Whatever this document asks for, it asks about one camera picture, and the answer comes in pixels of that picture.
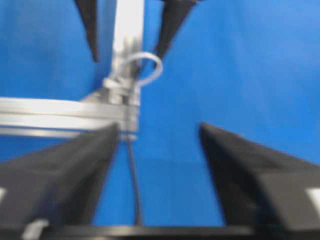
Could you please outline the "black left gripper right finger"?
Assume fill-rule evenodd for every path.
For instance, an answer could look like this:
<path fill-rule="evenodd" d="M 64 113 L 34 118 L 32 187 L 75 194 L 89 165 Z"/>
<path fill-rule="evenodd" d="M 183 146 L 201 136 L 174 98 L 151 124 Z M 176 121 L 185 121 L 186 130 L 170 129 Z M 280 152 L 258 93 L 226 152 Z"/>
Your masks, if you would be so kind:
<path fill-rule="evenodd" d="M 227 225 L 320 228 L 308 194 L 320 186 L 317 164 L 208 123 L 200 125 L 199 137 Z"/>

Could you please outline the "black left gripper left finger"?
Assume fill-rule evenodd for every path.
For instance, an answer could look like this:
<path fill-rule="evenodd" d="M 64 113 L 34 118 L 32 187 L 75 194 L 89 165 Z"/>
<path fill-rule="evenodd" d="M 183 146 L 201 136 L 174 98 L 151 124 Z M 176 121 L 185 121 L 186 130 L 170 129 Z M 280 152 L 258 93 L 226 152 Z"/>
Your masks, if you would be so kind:
<path fill-rule="evenodd" d="M 0 237 L 22 240 L 29 225 L 92 222 L 119 139 L 116 123 L 0 164 Z"/>

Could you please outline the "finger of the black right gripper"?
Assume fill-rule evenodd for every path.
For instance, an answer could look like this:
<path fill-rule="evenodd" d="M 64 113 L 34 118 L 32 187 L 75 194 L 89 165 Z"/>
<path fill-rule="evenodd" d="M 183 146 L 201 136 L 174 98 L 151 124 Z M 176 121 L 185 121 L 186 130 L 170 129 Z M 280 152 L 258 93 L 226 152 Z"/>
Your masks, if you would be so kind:
<path fill-rule="evenodd" d="M 179 29 L 199 0 L 163 0 L 160 29 L 154 47 L 155 55 L 163 60 Z"/>
<path fill-rule="evenodd" d="M 97 0 L 75 0 L 94 62 L 99 60 Z"/>

